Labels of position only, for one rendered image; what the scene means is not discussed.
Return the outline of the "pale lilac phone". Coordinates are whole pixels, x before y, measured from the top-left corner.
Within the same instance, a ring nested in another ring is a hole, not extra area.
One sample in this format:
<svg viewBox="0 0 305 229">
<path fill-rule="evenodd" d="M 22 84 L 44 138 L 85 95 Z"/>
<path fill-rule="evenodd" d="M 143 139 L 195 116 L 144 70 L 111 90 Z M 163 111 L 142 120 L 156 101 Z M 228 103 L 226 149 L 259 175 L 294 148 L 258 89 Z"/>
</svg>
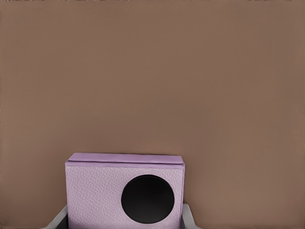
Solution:
<svg viewBox="0 0 305 229">
<path fill-rule="evenodd" d="M 69 229 L 181 227 L 181 156 L 74 153 L 65 174 Z"/>
</svg>

